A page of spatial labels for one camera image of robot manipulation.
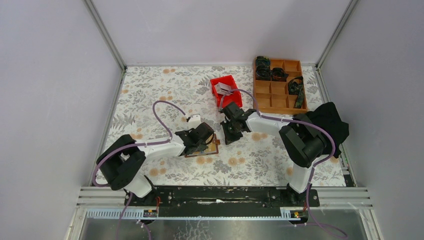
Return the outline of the brown leather card holder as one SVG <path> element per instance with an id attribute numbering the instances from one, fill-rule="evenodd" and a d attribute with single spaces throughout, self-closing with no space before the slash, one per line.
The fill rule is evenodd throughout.
<path id="1" fill-rule="evenodd" d="M 209 139 L 209 144 L 207 148 L 202 151 L 197 151 L 192 154 L 185 154 L 185 158 L 199 157 L 199 156 L 207 156 L 207 155 L 216 155 L 219 153 L 219 145 L 221 141 L 217 138 L 217 135 L 214 133 L 213 137 Z"/>

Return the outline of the red plastic bin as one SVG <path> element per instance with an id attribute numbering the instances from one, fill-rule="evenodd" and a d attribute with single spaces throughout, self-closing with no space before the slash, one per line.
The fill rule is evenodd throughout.
<path id="1" fill-rule="evenodd" d="M 242 107 L 242 96 L 239 91 L 230 92 L 237 89 L 236 82 L 232 75 L 226 75 L 210 80 L 211 91 L 215 97 L 216 106 L 221 109 L 234 102 L 238 107 Z"/>

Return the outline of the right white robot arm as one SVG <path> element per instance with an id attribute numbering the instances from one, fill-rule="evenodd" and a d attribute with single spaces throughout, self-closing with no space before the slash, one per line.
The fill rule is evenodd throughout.
<path id="1" fill-rule="evenodd" d="M 294 119 L 278 118 L 261 114 L 255 109 L 244 111 L 235 102 L 229 103 L 220 110 L 226 117 L 221 122 L 225 143 L 238 141 L 243 133 L 265 133 L 279 137 L 293 161 L 293 174 L 289 180 L 287 201 L 293 206 L 301 205 L 306 199 L 306 191 L 310 188 L 315 166 L 320 156 L 330 146 L 331 158 L 336 145 L 331 135 L 323 128 L 312 124 L 305 114 L 298 114 Z"/>

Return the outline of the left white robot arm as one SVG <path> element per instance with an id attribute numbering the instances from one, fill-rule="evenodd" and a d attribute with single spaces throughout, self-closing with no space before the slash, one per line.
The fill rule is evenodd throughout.
<path id="1" fill-rule="evenodd" d="M 113 191 L 124 189 L 135 195 L 144 206 L 155 200 L 154 185 L 139 173 L 145 161 L 180 157 L 208 148 L 214 130 L 205 122 L 196 128 L 177 131 L 172 139 L 137 143 L 129 134 L 122 135 L 96 160 L 100 171 Z"/>

